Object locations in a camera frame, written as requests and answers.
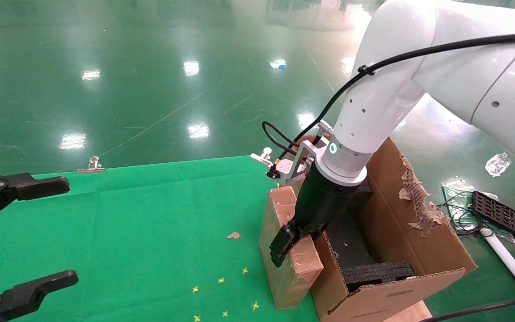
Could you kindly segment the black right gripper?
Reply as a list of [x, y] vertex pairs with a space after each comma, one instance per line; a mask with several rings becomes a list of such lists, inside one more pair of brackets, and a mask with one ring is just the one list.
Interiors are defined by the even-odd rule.
[[341, 218], [358, 190], [356, 186], [342, 186], [325, 178], [312, 165], [299, 190], [293, 218], [283, 224], [270, 243], [272, 263], [280, 268], [286, 255], [303, 238], [319, 236], [329, 224]]

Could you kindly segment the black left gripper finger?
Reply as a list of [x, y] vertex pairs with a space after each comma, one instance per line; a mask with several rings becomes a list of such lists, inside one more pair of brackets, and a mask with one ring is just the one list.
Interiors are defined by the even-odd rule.
[[35, 179], [29, 173], [0, 175], [0, 211], [15, 200], [41, 199], [70, 191], [65, 177]]
[[0, 322], [36, 312], [51, 292], [71, 287], [78, 281], [76, 271], [65, 270], [7, 289], [0, 294]]

